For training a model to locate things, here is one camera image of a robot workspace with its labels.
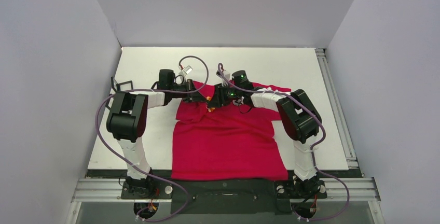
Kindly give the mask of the orange yellow pompom brooch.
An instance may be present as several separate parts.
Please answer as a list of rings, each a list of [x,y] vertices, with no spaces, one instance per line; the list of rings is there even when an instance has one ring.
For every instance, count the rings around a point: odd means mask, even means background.
[[[211,113],[211,112],[213,112],[214,110],[215,110],[215,107],[213,106],[213,104],[211,103],[211,99],[212,99],[212,97],[211,96],[207,96],[206,97],[206,108],[207,108],[207,111],[209,112],[209,113]]]

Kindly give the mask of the aluminium side rail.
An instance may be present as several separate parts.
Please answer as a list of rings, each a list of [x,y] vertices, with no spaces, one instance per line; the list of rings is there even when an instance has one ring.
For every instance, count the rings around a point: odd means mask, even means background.
[[[321,74],[327,90],[327,95],[332,107],[333,115],[336,121],[339,137],[341,138],[341,144],[343,146],[344,153],[346,155],[349,169],[358,169],[359,163],[356,157],[354,145],[349,133],[347,122],[342,111],[342,107],[337,95],[335,85],[329,70],[325,49],[315,48],[315,54],[320,66]]]

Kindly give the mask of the aluminium front rail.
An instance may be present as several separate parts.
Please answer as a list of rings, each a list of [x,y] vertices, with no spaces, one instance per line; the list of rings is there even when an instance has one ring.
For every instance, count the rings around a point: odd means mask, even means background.
[[[381,208],[380,195],[373,177],[342,178],[349,188],[351,202],[366,202],[371,212],[373,223],[385,223]],[[344,202],[346,191],[343,185],[332,178],[324,178],[327,198],[321,203]],[[116,178],[81,178],[78,180],[71,203],[67,223],[73,223],[77,217],[81,203],[84,202],[118,202],[146,203],[149,199],[124,199],[121,197],[123,188]]]

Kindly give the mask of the red t-shirt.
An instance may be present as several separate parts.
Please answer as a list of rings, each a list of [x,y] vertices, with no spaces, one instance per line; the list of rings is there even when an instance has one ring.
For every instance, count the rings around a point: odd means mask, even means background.
[[[207,109],[181,101],[173,132],[172,178],[178,180],[287,180],[274,140],[278,112],[233,104]]]

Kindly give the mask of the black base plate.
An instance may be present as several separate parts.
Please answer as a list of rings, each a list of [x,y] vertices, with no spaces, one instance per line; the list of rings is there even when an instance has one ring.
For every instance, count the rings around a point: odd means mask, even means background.
[[[326,199],[324,181],[315,176],[301,181],[229,179],[214,181],[165,181],[148,178],[137,187],[128,179],[121,183],[123,200],[134,200],[134,212],[143,218],[158,217],[160,211],[177,214],[257,214],[289,215],[315,213],[316,200]]]

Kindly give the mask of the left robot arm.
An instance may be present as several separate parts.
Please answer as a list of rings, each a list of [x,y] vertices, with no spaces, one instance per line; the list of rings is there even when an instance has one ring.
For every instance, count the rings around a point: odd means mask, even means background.
[[[155,184],[148,180],[146,173],[151,167],[145,156],[142,136],[146,129],[147,110],[166,106],[172,99],[183,102],[205,102],[206,98],[198,91],[191,79],[175,81],[176,75],[171,69],[161,69],[155,92],[133,94],[117,91],[113,97],[106,122],[107,131],[121,146],[128,165],[127,182],[134,183],[134,191],[142,198],[149,198],[155,191]]]

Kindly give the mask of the black frame stand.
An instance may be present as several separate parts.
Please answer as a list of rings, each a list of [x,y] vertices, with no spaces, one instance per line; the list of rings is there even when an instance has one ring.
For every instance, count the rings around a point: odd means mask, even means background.
[[[133,90],[133,82],[132,80],[128,80],[128,81],[124,81],[124,82],[117,82],[115,77],[111,77],[111,91],[109,93],[109,96],[111,94],[115,94],[116,91],[126,91],[126,90]],[[112,99],[109,99],[106,101],[105,107],[107,109],[111,109],[111,104],[112,104]],[[128,103],[126,103],[126,110],[128,111],[128,106],[132,107],[132,105],[134,104],[134,99],[130,98],[130,100],[128,101]]]

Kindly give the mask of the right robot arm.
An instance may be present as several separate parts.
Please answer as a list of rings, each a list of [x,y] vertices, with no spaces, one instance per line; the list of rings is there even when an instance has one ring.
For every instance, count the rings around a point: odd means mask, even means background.
[[[256,87],[248,80],[244,70],[225,75],[219,69],[216,75],[222,82],[214,86],[208,108],[219,108],[233,101],[278,112],[288,137],[294,141],[296,151],[293,191],[300,197],[313,190],[311,178],[317,175],[310,141],[318,135],[322,119],[304,90],[284,93],[275,89]]]

